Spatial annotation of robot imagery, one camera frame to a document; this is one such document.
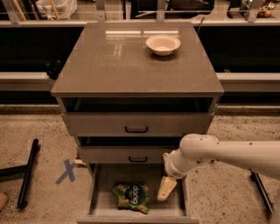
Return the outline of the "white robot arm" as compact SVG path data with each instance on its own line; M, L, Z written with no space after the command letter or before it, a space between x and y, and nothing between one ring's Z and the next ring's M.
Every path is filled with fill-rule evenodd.
M211 135L188 134L177 150L164 153L163 176L157 199L164 201L175 188L178 179L210 160L280 179L279 141L220 141Z

